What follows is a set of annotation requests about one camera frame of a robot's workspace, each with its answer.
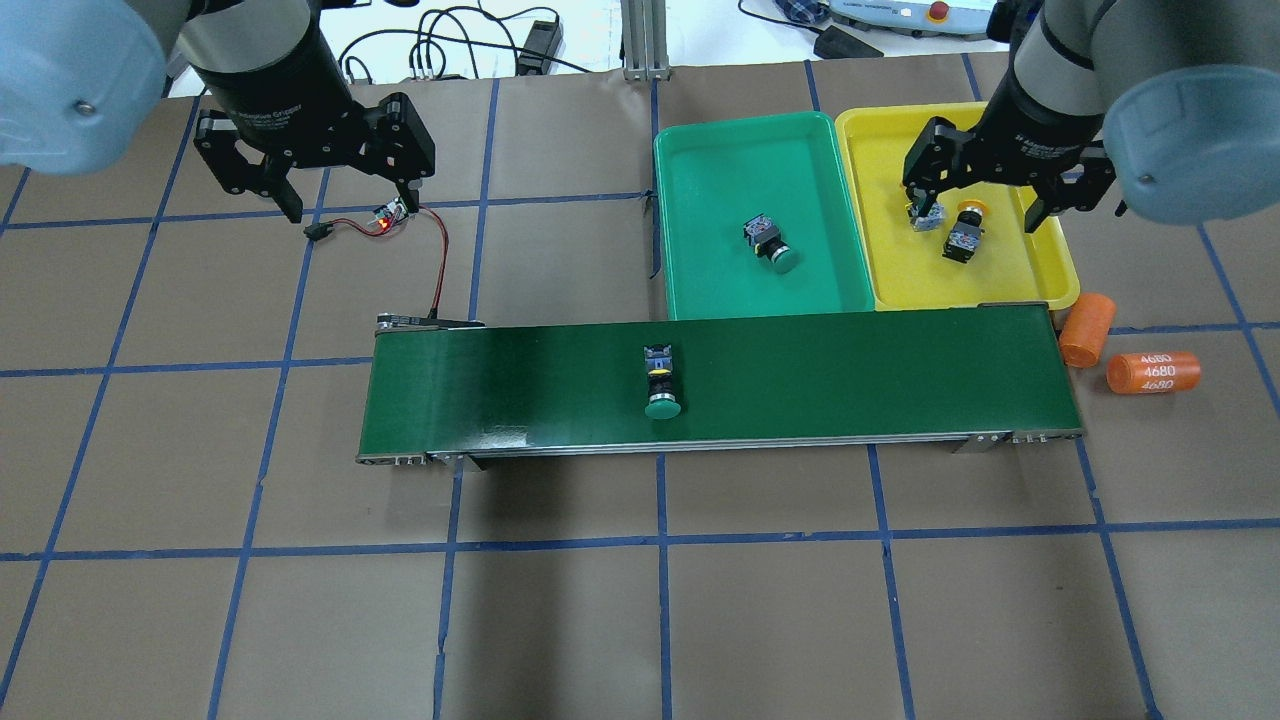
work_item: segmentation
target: black wire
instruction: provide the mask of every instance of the black wire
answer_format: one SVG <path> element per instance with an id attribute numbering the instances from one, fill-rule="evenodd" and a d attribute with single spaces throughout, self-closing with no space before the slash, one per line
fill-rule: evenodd
<path id="1" fill-rule="evenodd" d="M 356 40 L 352 40 L 351 42 L 347 44 L 347 46 L 342 50 L 342 54 L 338 56 L 339 61 L 342 59 L 344 59 L 347 56 L 347 54 L 351 53 L 351 49 L 355 47 L 357 44 L 364 42 L 366 40 L 369 40 L 370 37 L 376 37 L 379 35 L 416 35 L 416 36 L 424 36 L 426 33 L 425 32 L 420 33 L 416 29 L 406 29 L 406 28 L 385 28 L 385 29 L 375 29 L 375 31 L 371 31 L 371 32 L 366 32 L 365 35 L 361 35 Z M 497 42 L 481 42 L 479 40 L 462 40 L 460 37 L 445 37 L 443 35 L 435 36 L 435 40 L 443 40 L 445 42 L 470 42 L 470 44 L 475 45 L 476 47 L 497 47 L 498 50 L 509 50 L 509 49 L 520 50 L 518 47 L 515 47 L 513 45 L 499 45 Z M 562 59 L 556 58 L 553 55 L 543 55 L 541 53 L 534 53 L 532 50 L 525 50 L 525 53 L 527 53 L 529 55 L 532 55 L 534 58 L 538 58 L 539 60 L 550 60 L 552 63 L 556 63 L 557 65 L 564 65 L 566 68 L 570 68 L 570 69 L 573 69 L 573 70 L 577 70 L 577 72 L 581 72 L 581 73 L 589 73 L 589 72 L 591 72 L 588 68 L 584 68 L 582 65 L 575 65 L 573 63 L 570 63 L 568 60 L 562 60 Z"/>
<path id="2" fill-rule="evenodd" d="M 484 0 L 476 0 L 476 8 L 484 10 Z M 538 10 L 547 10 L 548 13 L 556 17 L 556 24 L 559 24 L 559 10 L 557 10 L 556 8 L 548 8 L 547 5 L 534 5 L 532 8 L 525 8 L 518 13 L 512 13 L 509 15 L 499 15 L 498 19 L 509 20 L 512 18 L 518 18 L 520 15 L 527 15 L 529 13 L 534 13 Z"/>
<path id="3" fill-rule="evenodd" d="M 434 73 L 431 77 L 440 77 L 440 76 L 443 76 L 448 70 L 448 68 L 449 68 L 449 55 L 444 51 L 444 47 L 442 47 L 440 44 L 436 42 L 434 38 L 433 40 L 419 40 L 417 42 L 413 44 L 413 47 L 410 47 L 410 51 L 408 51 L 408 72 L 416 76 L 417 70 L 421 70 L 422 76 L 426 76 L 426 68 L 424 68 L 422 65 L 415 65 L 413 64 L 413 58 L 417 55 L 417 49 L 420 46 L 422 46 L 422 45 L 426 45 L 426 55 L 428 55 L 428 58 L 431 56 L 431 47 L 435 47 L 436 50 L 440 51 L 440 72 Z"/>
<path id="4" fill-rule="evenodd" d="M 429 27 L 426 29 L 426 38 L 430 40 L 435 35 L 435 24 L 439 23 L 440 18 L 444 18 L 444 17 L 448 17 L 458 27 L 462 27 L 462 23 L 456 17 L 453 17 L 453 13 L 461 12 L 461 10 L 467 10 L 467 12 L 471 12 L 471 13 L 480 13 L 480 15 L 484 17 L 486 20 L 497 23 L 498 27 L 502 28 L 503 35 L 507 36 L 507 42 L 511 46 L 511 63 L 512 63 L 512 65 L 513 67 L 518 67 L 520 65 L 520 47 L 516 45 L 516 38 L 511 35 L 511 28 L 507 27 L 507 23 L 502 22 L 497 17 L 494 17 L 494 15 L 492 15 L 492 14 L 486 13 L 485 10 L 479 9 L 479 8 L 471 8 L 470 5 L 453 5 L 451 8 L 445 8 L 444 10 L 440 10 L 440 14 L 436 15 L 436 18 L 434 20 L 431 20 L 431 27 Z M 419 29 L 421 31 L 421 20 L 419 22 Z M 462 36 L 466 37 L 468 41 L 471 40 L 471 37 L 466 32 L 463 32 Z M 475 64 L 475 47 L 470 42 L 467 45 L 467 51 L 471 53 L 471 63 L 474 65 Z M 428 68 L 430 68 L 430 56 L 428 58 L 428 61 L 429 61 Z M 476 68 L 474 68 L 474 69 L 476 70 L 476 77 L 479 78 L 480 77 L 480 70 L 476 69 Z"/>
<path id="5" fill-rule="evenodd" d="M 428 10 L 428 12 L 422 13 L 422 15 L 417 18 L 417 32 L 419 32 L 419 35 L 422 35 L 422 28 L 426 26 L 426 17 L 430 15 L 431 13 L 435 13 L 436 18 L 434 20 L 431 20 L 431 31 L 426 33 L 426 40 L 430 42 L 431 33 L 435 32 L 435 23 L 440 22 L 440 18 L 448 17 L 451 20 L 453 20 L 453 24 L 458 26 L 458 31 L 461 31 L 462 32 L 462 37 L 466 38 L 466 42 L 467 42 L 467 54 L 471 55 L 471 72 L 475 74 L 476 78 L 479 78 L 480 77 L 480 64 L 476 63 L 476 51 L 475 51 L 475 47 L 471 45 L 471 33 L 467 32 L 467 28 L 466 28 L 466 26 L 462 24 L 462 20 L 460 20 L 458 18 L 456 18 L 452 13 L 449 13 L 448 10 Z M 431 68 L 431 51 L 430 50 L 426 51 L 425 64 L 424 64 L 422 53 L 421 53 L 421 50 L 419 50 L 419 53 L 417 53 L 417 67 L 422 68 L 422 74 L 426 74 L 426 72 L 429 69 L 433 69 Z"/>
<path id="6" fill-rule="evenodd" d="M 750 10 L 748 10 L 746 8 L 744 8 L 744 6 L 742 6 L 742 0 L 737 0 L 737 9 L 739 9 L 739 12 L 741 12 L 741 13 L 742 13 L 744 15 L 748 15 L 748 17 L 751 17 L 751 18 L 755 18 L 755 19 L 758 19 L 758 20 L 764 20 L 764 22 L 767 22 L 767 23 L 773 23 L 773 24 L 776 24 L 776 26 L 786 26 L 786 27 L 797 27 L 797 28 L 800 28 L 800 29 L 806 29 L 806 31 L 809 31 L 809 32 L 812 32 L 812 33 L 814 33 L 814 35 L 822 35 L 822 28 L 815 28 L 815 27 L 813 27 L 813 26 L 806 26 L 806 24 L 800 24 L 800 23 L 794 23 L 794 22 L 791 22 L 791 20 L 780 20 L 780 19 L 777 19 L 777 18 L 768 18 L 768 17 L 764 17 L 764 15 L 759 15 L 759 14 L 755 14 L 755 13 L 753 13 L 753 12 L 750 12 Z"/>
<path id="7" fill-rule="evenodd" d="M 374 74 L 369 72 L 369 65 L 366 65 L 365 61 L 361 60 L 360 58 L 349 55 L 347 58 L 347 63 L 343 65 L 343 69 L 347 70 L 347 78 L 351 79 L 352 85 L 355 85 L 356 82 L 356 73 L 351 72 L 352 63 L 358 64 L 360 68 L 365 70 L 365 77 L 369 78 L 369 85 L 374 85 Z"/>

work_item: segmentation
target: power adapter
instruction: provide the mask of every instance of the power adapter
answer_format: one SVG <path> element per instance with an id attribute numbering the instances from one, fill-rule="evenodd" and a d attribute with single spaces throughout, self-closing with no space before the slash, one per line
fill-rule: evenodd
<path id="1" fill-rule="evenodd" d="M 544 76 L 550 72 L 552 61 L 564 41 L 564 27 L 556 22 L 534 20 L 529 37 L 516 60 L 517 76 Z"/>

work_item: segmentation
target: red wire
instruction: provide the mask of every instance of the red wire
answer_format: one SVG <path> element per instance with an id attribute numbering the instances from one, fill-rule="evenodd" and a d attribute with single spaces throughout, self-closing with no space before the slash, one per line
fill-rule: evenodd
<path id="1" fill-rule="evenodd" d="M 431 315 L 440 310 L 440 293 L 444 292 L 444 264 L 449 260 L 449 229 L 444 227 L 444 220 L 435 214 L 435 210 L 424 206 L 422 211 L 431 215 L 436 227 L 440 228 L 440 274 L 435 278 L 435 299 L 431 300 Z"/>
<path id="2" fill-rule="evenodd" d="M 361 234 L 364 234 L 365 237 L 380 237 L 380 236 L 384 236 L 384 234 L 387 234 L 387 231 L 392 229 L 392 228 L 389 227 L 389 228 L 387 228 L 387 229 L 384 229 L 384 231 L 376 231 L 376 232 L 375 232 L 375 231 L 371 231 L 371 229 L 367 229 L 367 228 L 365 228 L 365 225 L 362 225 L 362 224 L 357 223 L 356 220 L 349 220 L 349 219 L 347 219 L 347 218 L 335 218 L 335 219 L 333 219 L 333 220 L 330 220 L 330 222 L 332 222 L 333 224 L 335 224 L 335 225 L 347 225 L 347 227 L 349 227 L 349 228 L 356 228 L 356 229 L 357 229 L 357 231 L 360 231 L 360 233 L 361 233 Z"/>
<path id="3" fill-rule="evenodd" d="M 435 278 L 435 297 L 431 300 L 431 315 L 430 315 L 434 318 L 440 311 L 440 295 L 444 292 L 444 266 L 445 263 L 448 263 L 449 260 L 449 228 L 444 227 L 444 220 L 440 218 L 440 215 L 435 213 L 435 210 L 431 210 L 430 208 L 426 206 L 421 206 L 420 210 L 426 213 L 428 215 L 431 215 L 431 219 L 435 220 L 435 225 L 440 228 L 440 273 Z M 384 234 L 392 232 L 393 229 L 401 227 L 404 223 L 404 220 L 401 220 L 401 223 L 389 225 L 385 229 L 371 231 L 348 218 L 334 218 L 333 220 L 329 222 L 332 222 L 335 225 L 340 224 L 340 225 L 347 225 L 349 228 L 355 228 L 360 231 L 360 233 L 364 234 L 365 237 L 383 237 Z"/>

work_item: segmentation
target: green push button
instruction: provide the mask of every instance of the green push button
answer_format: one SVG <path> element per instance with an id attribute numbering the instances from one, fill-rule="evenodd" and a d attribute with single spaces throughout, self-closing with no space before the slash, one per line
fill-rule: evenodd
<path id="1" fill-rule="evenodd" d="M 773 256 L 773 272 L 780 275 L 790 273 L 799 261 L 800 255 L 795 250 L 783 250 L 781 254 Z"/>
<path id="2" fill-rule="evenodd" d="M 680 415 L 681 410 L 675 400 L 654 400 L 644 409 L 644 414 L 654 420 L 669 420 Z"/>

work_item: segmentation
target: blue cloth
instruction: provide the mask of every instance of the blue cloth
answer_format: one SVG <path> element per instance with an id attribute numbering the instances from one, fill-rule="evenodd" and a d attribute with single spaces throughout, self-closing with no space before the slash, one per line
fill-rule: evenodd
<path id="1" fill-rule="evenodd" d="M 773 4 L 794 23 L 812 26 L 827 19 L 827 6 L 818 0 L 773 0 Z"/>

